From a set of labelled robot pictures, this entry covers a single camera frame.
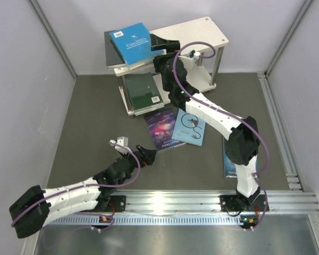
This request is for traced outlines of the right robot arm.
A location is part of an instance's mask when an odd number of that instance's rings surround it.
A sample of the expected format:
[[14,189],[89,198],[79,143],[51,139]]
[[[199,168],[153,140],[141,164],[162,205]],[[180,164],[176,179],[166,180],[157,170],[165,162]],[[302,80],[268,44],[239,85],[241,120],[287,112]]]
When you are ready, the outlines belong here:
[[165,51],[165,54],[155,56],[153,63],[155,71],[161,75],[162,87],[168,92],[170,102],[178,109],[201,118],[223,135],[226,155],[235,164],[237,172],[238,206],[242,210],[251,210],[256,206],[256,196],[260,193],[255,180],[260,145],[256,120],[227,112],[187,81],[187,69],[203,58],[195,50],[190,51],[188,56],[181,54],[194,42],[181,46],[178,40],[163,39],[154,34],[150,39],[152,51]]

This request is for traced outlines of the bright blue book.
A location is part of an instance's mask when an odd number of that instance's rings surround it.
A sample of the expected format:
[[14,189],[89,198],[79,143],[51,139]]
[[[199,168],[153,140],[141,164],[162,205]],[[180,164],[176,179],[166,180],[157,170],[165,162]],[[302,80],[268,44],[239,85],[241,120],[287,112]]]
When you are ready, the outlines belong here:
[[109,32],[110,39],[121,54],[127,67],[132,70],[151,62],[165,50],[151,50],[150,32],[143,23]]

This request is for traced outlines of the pale grey-green book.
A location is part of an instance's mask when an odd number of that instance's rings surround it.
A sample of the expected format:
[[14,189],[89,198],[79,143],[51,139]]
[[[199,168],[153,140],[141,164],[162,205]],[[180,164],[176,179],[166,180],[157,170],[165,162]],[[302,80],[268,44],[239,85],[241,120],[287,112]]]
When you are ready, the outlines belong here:
[[134,114],[136,116],[139,116],[139,115],[142,115],[142,114],[146,114],[146,113],[158,110],[160,108],[163,108],[164,106],[165,106],[164,103],[155,104],[155,105],[152,105],[152,106],[148,106],[148,107],[144,107],[144,108],[141,108],[141,109],[134,110]]

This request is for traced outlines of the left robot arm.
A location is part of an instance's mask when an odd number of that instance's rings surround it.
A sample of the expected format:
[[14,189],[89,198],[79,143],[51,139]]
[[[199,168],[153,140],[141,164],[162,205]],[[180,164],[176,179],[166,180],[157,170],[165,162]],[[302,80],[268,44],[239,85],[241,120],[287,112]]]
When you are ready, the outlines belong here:
[[157,150],[137,145],[133,151],[120,141],[111,140],[110,146],[119,157],[109,167],[76,184],[59,188],[29,188],[9,208],[11,227],[19,239],[30,237],[50,222],[82,211],[103,211],[110,204],[110,196],[117,189],[136,180],[143,167],[151,166]]

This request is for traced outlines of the black glossy book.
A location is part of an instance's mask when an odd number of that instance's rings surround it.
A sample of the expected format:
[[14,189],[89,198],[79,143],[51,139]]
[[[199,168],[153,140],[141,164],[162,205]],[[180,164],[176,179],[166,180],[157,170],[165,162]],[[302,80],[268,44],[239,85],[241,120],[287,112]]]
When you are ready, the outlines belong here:
[[111,31],[104,32],[106,67],[108,69],[126,67],[127,66],[126,62],[123,60],[122,56],[115,48],[110,38],[110,32]]

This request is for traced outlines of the dark green book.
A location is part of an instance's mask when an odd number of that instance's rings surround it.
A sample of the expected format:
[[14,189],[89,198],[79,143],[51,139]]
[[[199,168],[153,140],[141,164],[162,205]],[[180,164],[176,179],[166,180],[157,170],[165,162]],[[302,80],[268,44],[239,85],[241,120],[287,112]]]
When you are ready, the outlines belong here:
[[130,75],[126,77],[125,83],[134,110],[141,110],[163,103],[151,73]]

